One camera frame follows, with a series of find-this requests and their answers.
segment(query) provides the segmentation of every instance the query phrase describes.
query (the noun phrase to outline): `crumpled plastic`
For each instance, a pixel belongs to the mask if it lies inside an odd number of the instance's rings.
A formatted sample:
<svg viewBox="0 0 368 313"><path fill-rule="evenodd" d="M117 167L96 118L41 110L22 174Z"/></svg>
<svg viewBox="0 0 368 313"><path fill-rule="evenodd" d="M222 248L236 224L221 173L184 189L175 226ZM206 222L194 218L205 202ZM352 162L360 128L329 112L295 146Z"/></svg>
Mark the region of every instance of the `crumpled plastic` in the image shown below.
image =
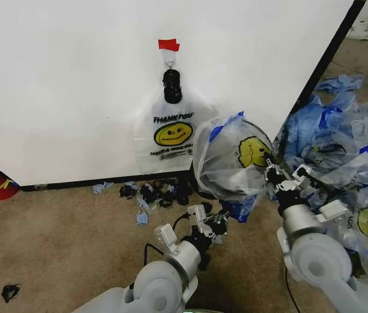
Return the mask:
<svg viewBox="0 0 368 313"><path fill-rule="evenodd" d="M240 112L199 125L194 148L199 190L225 201L231 216L246 222L257 195L265 191L265 153L275 154L266 134Z"/></svg>
<svg viewBox="0 0 368 313"><path fill-rule="evenodd" d="M146 225L149 223L149 216L146 212L139 212L136 214L136 224L138 226Z"/></svg>
<svg viewBox="0 0 368 313"><path fill-rule="evenodd" d="M368 40L368 21L354 23L347 33L347 38Z"/></svg>
<svg viewBox="0 0 368 313"><path fill-rule="evenodd" d="M92 186L92 190L94 191L95 194L101 194L104 189L107 189L113 185L114 183L107 183L104 181L102 184Z"/></svg>
<svg viewBox="0 0 368 313"><path fill-rule="evenodd" d="M307 164L312 176L324 183L324 188L308 187L301 193L313 212L336 199L354 212L351 219L333 222L330 235L359 253L368 275L368 103L358 104L354 93L347 91L359 88L360 79L340 76L319 85L337 93L336 98L320 107L314 96L289 118L284 159L292 171ZM302 137L295 136L299 128Z"/></svg>
<svg viewBox="0 0 368 313"><path fill-rule="evenodd" d="M311 95L309 102L287 121L287 146L285 157L301 154L309 141L314 137L320 124L322 102L320 97Z"/></svg>
<svg viewBox="0 0 368 313"><path fill-rule="evenodd" d="M315 90L325 90L328 93L337 94L341 91L359 89L363 84L363 75L339 75L338 77L328 78L320 82Z"/></svg>

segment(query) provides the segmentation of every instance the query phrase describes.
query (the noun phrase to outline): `beige carpet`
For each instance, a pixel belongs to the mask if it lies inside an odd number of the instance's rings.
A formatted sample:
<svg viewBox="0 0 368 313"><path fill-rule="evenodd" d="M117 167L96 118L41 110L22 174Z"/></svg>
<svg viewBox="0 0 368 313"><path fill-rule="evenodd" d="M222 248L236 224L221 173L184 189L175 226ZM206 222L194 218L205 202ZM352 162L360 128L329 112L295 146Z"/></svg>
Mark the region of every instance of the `beige carpet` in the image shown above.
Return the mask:
<svg viewBox="0 0 368 313"><path fill-rule="evenodd" d="M368 42L346 40L326 76L357 72L368 75ZM368 101L368 77L357 94ZM172 223L186 208L158 209L148 226L137 227L137 204L119 198L119 188L98 196L91 187L20 192L0 201L0 293L5 284L21 284L9 304L0 296L0 313L69 313L111 287L133 282L145 243L155 243L153 229ZM191 204L200 201L191 197ZM224 244L211 250L212 261L199 275L190 305L237 313L295 312L283 281L280 224L269 201L247 224L232 221ZM179 236L188 230L182 221ZM315 288L292 279L290 284L303 313L335 312Z"/></svg>

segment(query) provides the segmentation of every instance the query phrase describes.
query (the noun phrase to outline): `cable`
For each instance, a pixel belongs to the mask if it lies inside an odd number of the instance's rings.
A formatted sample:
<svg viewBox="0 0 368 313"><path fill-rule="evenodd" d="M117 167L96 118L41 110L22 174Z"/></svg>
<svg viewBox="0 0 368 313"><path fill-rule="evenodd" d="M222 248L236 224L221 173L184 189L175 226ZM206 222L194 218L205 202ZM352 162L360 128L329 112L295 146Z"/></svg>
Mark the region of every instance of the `cable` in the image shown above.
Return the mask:
<svg viewBox="0 0 368 313"><path fill-rule="evenodd" d="M145 253L144 253L144 256L143 256L143 266L146 266L147 264L147 248L148 247L151 247L153 250L155 250L157 253L163 255L163 252L159 249L159 248L156 248L154 245L152 245L151 243L147 243L145 244Z"/></svg>
<svg viewBox="0 0 368 313"><path fill-rule="evenodd" d="M172 226L172 229L174 231L175 231L176 226L178 225L178 222L180 220L183 220L184 218L189 219L190 218L189 214L188 213L185 213L185 214L183 214L183 215L181 215L180 217L177 218L177 220L173 223L173 226Z"/></svg>
<svg viewBox="0 0 368 313"><path fill-rule="evenodd" d="M285 285L286 285L286 287L288 289L290 299L292 300L292 303L294 303L294 306L295 306L295 309L296 309L297 313L301 313L301 310L300 310L300 308L298 308L298 305L296 304L295 298L294 298L294 296L293 296L293 294L292 294L292 292L291 292L291 290L289 288L289 284L288 284L288 269L287 269L286 266L285 266Z"/></svg>

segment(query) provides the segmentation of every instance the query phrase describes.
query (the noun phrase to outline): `white plastic bag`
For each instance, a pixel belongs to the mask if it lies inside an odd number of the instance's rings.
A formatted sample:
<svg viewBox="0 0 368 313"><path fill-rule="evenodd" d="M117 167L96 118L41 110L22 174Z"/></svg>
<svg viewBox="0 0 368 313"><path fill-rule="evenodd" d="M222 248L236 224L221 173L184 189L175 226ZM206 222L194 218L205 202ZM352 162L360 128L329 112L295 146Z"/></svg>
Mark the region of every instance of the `white plastic bag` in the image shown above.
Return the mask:
<svg viewBox="0 0 368 313"><path fill-rule="evenodd" d="M264 190L265 153L274 154L270 140L243 113L202 123L193 158L200 190L243 203Z"/></svg>
<svg viewBox="0 0 368 313"><path fill-rule="evenodd" d="M141 173L187 170L199 123L217 116L214 107L182 89L182 100L166 102L163 90L137 118L134 143Z"/></svg>

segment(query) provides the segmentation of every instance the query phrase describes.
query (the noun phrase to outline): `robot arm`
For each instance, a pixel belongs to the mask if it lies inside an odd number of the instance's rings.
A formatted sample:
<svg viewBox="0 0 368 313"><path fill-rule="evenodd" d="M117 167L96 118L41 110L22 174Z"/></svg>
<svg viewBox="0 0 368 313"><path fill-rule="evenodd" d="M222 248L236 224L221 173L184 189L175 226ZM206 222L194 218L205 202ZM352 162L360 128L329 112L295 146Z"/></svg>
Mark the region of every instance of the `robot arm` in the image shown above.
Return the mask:
<svg viewBox="0 0 368 313"><path fill-rule="evenodd" d="M111 288L73 313L182 313L198 287L198 268L208 263L207 250L227 233L228 216L224 210L207 216L203 205L188 207L191 235L180 243L170 224L155 229L163 261L144 266L127 288Z"/></svg>
<svg viewBox="0 0 368 313"><path fill-rule="evenodd" d="M266 163L266 180L274 185L283 217L277 238L289 273L297 281L320 288L340 313L368 312L368 286L352 276L345 249L324 234L327 221L345 218L351 212L335 200L321 207L321 214L314 215L300 197L302 188L310 183L311 169L301 165L290 180L271 157Z"/></svg>

